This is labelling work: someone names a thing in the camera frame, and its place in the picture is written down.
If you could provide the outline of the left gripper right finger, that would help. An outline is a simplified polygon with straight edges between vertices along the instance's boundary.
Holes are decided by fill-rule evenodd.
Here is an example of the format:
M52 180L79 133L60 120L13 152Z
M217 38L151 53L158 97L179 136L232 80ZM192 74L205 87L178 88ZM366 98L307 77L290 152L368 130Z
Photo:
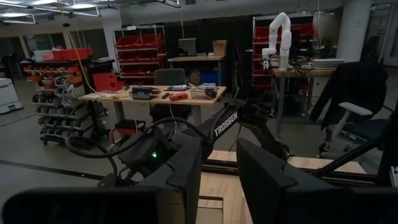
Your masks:
M397 188L337 187L244 138L236 157L253 224L398 224Z

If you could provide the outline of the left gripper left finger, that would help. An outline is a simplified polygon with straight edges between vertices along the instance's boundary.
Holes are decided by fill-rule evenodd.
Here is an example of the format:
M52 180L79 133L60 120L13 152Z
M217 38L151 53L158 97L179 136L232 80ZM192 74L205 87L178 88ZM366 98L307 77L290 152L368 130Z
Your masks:
M4 224L195 224L201 141L192 138L133 187L38 188L13 195Z

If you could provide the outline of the black red floor toolbox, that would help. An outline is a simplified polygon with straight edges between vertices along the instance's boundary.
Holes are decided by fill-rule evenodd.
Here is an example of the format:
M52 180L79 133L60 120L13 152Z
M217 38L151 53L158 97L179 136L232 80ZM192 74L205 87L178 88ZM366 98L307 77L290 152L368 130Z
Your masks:
M123 119L117 122L114 125L114 129L112 129L109 133L109 137L112 144L115 144L114 134L118 133L121 137L122 141L125 141L127 138L135 135L136 133L143 131L146 127L146 122L135 119Z

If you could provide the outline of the wooden work desk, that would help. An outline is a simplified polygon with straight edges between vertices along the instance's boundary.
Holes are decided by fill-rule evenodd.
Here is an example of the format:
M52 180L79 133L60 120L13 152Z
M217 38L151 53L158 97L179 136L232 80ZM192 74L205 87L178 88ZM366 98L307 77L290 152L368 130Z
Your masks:
M213 106L226 91L225 86L219 86L216 89L217 95L212 100L199 99L197 96L192 96L192 91L186 90L184 93L188 95L187 99L171 101L169 97L163 98L166 93L171 95L180 94L182 91L167 91L168 86L152 86L160 90L160 93L155 95L151 100L137 100L132 98L131 88L137 87L132 85L128 90L120 89L111 93L95 92L87 95L80 96L78 99L81 101L111 101L113 102L116 112L116 119L120 121L125 118L123 103L145 103L145 104L170 104L170 105L191 105L193 106L193 120L194 124L201 124L201 106Z

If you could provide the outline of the red tool case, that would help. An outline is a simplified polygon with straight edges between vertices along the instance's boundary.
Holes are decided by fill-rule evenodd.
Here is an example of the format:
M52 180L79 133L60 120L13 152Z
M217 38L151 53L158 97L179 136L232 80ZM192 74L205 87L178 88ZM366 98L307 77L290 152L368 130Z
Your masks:
M118 91L124 86L124 82L119 81L113 72L96 73L92 77L96 91Z

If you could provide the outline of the blue storage bin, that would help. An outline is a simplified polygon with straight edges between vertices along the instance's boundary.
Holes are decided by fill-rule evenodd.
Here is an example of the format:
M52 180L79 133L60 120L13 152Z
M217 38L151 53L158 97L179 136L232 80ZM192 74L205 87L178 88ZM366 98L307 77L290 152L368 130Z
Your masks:
M200 83L215 83L218 84L218 75L216 73L201 73Z

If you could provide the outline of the black parts bin cart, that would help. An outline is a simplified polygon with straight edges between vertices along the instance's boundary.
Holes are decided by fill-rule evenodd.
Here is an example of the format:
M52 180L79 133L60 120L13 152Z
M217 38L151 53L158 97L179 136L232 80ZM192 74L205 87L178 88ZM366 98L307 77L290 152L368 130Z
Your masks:
M42 60L34 58L21 62L29 82L36 83L32 96L40 140L64 143L66 138L80 136L99 139L109 131L101 119L108 110L96 101L81 101L80 96L93 89L92 57L75 61L52 61L51 50Z

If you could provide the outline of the office chair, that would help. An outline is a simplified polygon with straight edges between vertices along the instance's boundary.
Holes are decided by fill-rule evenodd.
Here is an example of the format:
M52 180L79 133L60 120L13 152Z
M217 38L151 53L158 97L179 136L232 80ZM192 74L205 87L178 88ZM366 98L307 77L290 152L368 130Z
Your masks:
M389 118L374 119L371 111L352 103L340 103L345 114L326 131L324 142L319 146L319 158L338 157L356 147L377 138Z

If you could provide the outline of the grey stacked trays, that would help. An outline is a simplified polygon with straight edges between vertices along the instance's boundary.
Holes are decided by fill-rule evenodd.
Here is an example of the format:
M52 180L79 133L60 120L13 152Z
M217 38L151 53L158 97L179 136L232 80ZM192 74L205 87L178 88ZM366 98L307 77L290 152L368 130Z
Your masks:
M197 55L197 38L187 38L178 40L178 49L180 55L196 56Z

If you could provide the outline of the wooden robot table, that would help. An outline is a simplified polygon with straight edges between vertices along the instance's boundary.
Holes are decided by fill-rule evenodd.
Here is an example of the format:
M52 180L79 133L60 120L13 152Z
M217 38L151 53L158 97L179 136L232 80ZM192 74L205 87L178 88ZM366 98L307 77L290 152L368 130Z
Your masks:
M313 69L304 73L300 73L297 70L281 70L275 68L272 70L272 111L277 106L277 112L275 113L276 128L275 136L280 139L282 132L282 124L310 124L309 115L312 110L312 96L313 86L315 78L321 77L326 78L332 76L335 69ZM309 78L307 93L303 96L305 100L302 103L303 108L301 109L300 116L297 119L283 118L284 109L284 98L285 98L285 84L288 78Z

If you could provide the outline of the red storage bin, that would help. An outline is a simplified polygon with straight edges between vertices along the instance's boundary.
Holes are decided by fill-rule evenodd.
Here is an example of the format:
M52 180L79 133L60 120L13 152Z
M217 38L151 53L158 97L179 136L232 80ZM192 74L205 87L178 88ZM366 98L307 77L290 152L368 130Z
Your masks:
M91 48L63 49L52 52L52 61L75 61L93 56Z

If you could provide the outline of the cardboard box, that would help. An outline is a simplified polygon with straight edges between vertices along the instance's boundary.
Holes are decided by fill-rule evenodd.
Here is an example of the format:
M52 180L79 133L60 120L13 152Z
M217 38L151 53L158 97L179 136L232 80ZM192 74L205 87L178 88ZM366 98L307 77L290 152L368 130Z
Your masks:
M213 55L214 56L225 56L227 40L214 40L213 41Z

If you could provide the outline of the black jacket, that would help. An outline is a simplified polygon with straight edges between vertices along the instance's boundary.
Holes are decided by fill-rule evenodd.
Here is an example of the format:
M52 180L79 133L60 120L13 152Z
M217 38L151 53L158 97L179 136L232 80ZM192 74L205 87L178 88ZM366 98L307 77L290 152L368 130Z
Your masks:
M377 62L348 62L338 65L326 83L309 119L316 122L326 105L321 128L336 124L345 114L340 103L352 103L377 114L386 98L388 73Z

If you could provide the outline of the grey metal case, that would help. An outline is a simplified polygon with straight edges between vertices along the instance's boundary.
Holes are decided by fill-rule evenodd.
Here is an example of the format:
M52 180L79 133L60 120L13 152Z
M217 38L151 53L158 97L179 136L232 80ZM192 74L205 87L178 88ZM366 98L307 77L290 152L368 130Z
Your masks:
M341 58L313 58L312 65L315 70L333 70L338 65L345 63Z

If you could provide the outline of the white machine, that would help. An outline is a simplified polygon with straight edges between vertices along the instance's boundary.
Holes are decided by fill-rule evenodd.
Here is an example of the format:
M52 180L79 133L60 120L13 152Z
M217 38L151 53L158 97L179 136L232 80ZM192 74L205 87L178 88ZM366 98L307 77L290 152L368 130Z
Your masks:
M10 78L0 78L0 114L20 110L23 105Z

